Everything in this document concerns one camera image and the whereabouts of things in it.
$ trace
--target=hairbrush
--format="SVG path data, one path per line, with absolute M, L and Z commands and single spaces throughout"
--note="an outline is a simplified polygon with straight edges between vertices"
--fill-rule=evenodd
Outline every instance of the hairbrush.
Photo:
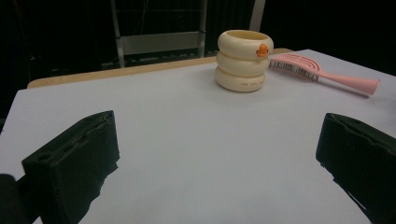
M 380 82 L 379 79 L 374 78 L 329 74 L 323 71 L 315 60 L 291 53 L 273 57 L 269 67 L 272 69 L 283 70 L 311 81 L 318 81 L 319 77 L 324 77 L 331 81 L 372 95 L 375 93 Z

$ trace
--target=white tabletop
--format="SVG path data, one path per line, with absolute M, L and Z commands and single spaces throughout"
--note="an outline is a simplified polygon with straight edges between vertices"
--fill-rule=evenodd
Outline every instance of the white tabletop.
M 260 90 L 238 93 L 216 84 L 210 63 L 22 90 L 0 135 L 0 172 L 22 177 L 22 159 L 114 110 L 119 169 L 81 223 L 370 223 L 315 153 L 326 113 L 396 136 L 396 77 L 295 53 L 381 84 L 369 97 L 268 71 Z

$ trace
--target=stacked rings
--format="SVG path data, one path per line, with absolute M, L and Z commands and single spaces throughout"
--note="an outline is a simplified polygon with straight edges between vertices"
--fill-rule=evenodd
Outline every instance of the stacked rings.
M 256 91 L 265 80 L 268 54 L 274 42 L 268 35 L 254 31 L 232 30 L 219 36 L 215 80 L 232 91 Z

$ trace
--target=hairbrush handle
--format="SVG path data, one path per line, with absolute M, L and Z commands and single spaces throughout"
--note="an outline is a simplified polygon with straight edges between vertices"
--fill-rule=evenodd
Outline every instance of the hairbrush handle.
M 355 90 L 363 91 L 372 95 L 375 93 L 376 88 L 378 87 L 380 82 L 380 80 L 376 78 L 349 77 L 324 72 L 319 72 L 318 75 L 320 77 L 325 77 L 331 81 L 343 84 Z

